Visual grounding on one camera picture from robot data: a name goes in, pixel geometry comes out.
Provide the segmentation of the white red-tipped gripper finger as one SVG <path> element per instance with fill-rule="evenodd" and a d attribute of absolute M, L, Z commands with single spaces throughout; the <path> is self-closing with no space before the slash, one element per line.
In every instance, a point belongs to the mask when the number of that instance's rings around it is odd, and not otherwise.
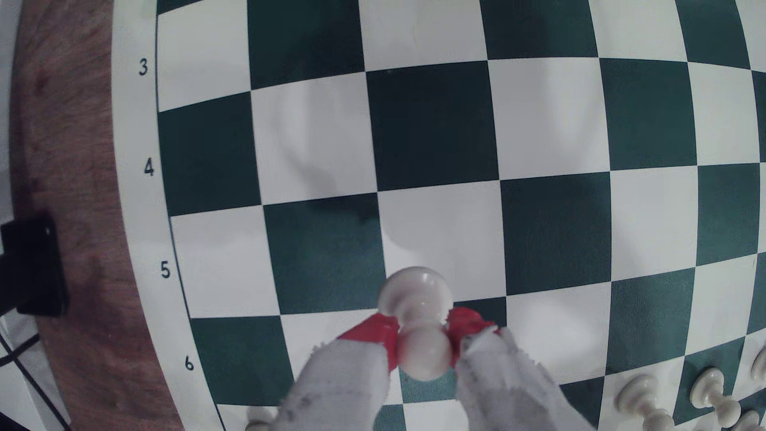
<path fill-rule="evenodd" d="M 397 367 L 397 318 L 373 314 L 318 348 L 282 401 L 273 430 L 372 430 Z"/>
<path fill-rule="evenodd" d="M 509 328 L 455 307 L 446 334 L 454 349 L 456 398 L 470 430 L 594 430 Z"/>

